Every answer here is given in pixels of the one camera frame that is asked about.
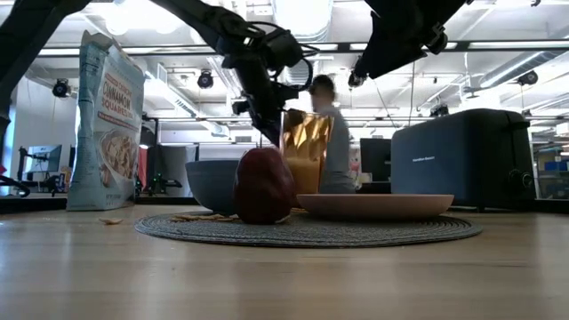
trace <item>ceiling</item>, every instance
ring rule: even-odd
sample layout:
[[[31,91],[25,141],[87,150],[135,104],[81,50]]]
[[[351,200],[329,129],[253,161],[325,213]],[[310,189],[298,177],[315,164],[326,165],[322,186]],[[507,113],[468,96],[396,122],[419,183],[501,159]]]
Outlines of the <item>ceiling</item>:
[[[152,5],[148,0],[130,0],[137,4]],[[300,0],[286,0],[299,5],[307,5]],[[210,4],[229,4],[232,8],[246,15],[248,20],[273,21],[271,0],[211,0]],[[294,23],[308,24],[314,19],[314,12],[320,12],[316,3],[294,15]],[[0,21],[10,11],[7,2],[0,2]],[[524,0],[478,0],[471,6],[464,6],[446,26],[446,33],[452,41],[459,40],[525,40],[548,39],[569,36],[569,0],[542,0],[537,7],[530,6],[531,1]],[[108,24],[112,20],[109,7],[113,4],[93,3],[87,8],[61,23],[50,39],[49,47],[77,47],[84,30],[91,33],[109,34]],[[329,42],[366,42],[371,34],[369,7],[364,1],[334,0],[331,22],[327,32]],[[199,44],[199,37],[190,27],[171,16],[174,31],[161,34],[150,21],[160,13],[126,14],[122,20],[128,20],[136,28],[130,28],[125,34],[115,36],[123,46]],[[355,62],[355,54],[326,54],[318,61],[318,72],[335,76],[338,101],[347,116],[413,116],[429,115],[431,107],[438,102],[448,104],[452,111],[471,107],[511,108],[521,111],[531,108],[534,116],[563,115],[569,113],[569,103],[554,103],[566,94],[566,75],[569,73],[569,54],[561,54],[554,60],[534,69],[540,81],[532,86],[525,86],[521,94],[520,87],[501,84],[490,90],[477,92],[478,98],[467,100],[468,94],[462,93],[464,86],[478,86],[479,79],[503,66],[524,52],[443,52],[437,56],[430,54],[415,65],[408,65],[375,81],[367,81],[363,86],[350,90],[347,86],[349,69]],[[148,57],[137,58],[148,69],[161,64],[168,71],[170,86],[177,88],[179,94],[196,105],[207,116],[231,116],[227,104],[228,89],[218,78],[214,78],[211,89],[202,90],[196,85],[196,77],[202,68],[212,68],[205,56]],[[70,83],[77,84],[77,58],[38,58],[28,76],[53,83],[54,79],[65,77]],[[539,103],[550,100],[550,107],[539,107]],[[188,116],[183,111],[168,105],[165,100],[148,98],[145,109],[155,116]],[[298,100],[289,101],[294,108],[309,109],[309,96],[304,92]],[[204,129],[198,124],[172,124],[172,130]],[[544,131],[542,126],[534,131]],[[376,132],[388,132],[379,128]]]

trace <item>desk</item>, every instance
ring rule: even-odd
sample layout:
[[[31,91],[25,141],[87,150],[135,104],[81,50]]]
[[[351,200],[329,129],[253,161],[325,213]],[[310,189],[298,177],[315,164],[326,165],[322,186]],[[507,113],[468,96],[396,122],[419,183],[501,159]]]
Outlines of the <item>desk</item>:
[[[0,215],[6,319],[568,319],[569,219],[450,213],[480,236],[405,247],[192,244],[132,224],[195,206]],[[98,218],[122,218],[102,226]]]

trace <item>ceramic plate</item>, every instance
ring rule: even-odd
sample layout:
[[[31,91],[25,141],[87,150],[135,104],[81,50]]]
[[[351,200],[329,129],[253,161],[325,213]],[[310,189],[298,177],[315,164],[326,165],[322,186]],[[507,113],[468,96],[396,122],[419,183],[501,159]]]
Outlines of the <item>ceramic plate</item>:
[[[446,212],[452,195],[298,195],[310,214],[341,220],[418,220]]]

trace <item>computer monitor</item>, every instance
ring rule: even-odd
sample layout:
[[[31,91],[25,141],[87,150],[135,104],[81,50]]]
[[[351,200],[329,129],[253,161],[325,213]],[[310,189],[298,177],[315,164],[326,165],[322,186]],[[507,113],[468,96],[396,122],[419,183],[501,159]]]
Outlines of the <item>computer monitor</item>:
[[[391,140],[360,139],[362,172],[371,173],[372,181],[389,181],[391,177]]]
[[[60,170],[61,145],[34,146],[28,148],[30,159],[27,173],[58,172]]]

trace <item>round woven placemat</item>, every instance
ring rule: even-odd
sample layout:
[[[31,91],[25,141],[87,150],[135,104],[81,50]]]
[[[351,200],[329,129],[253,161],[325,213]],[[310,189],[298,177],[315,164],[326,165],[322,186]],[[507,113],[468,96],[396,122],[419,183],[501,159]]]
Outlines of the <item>round woven placemat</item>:
[[[285,223],[271,226],[205,220],[175,222],[172,221],[175,216],[160,214],[142,218],[134,227],[149,236],[176,240],[292,248],[424,244],[461,239],[482,232],[475,223],[445,216],[418,222],[355,223],[317,220],[306,213],[293,213]]]

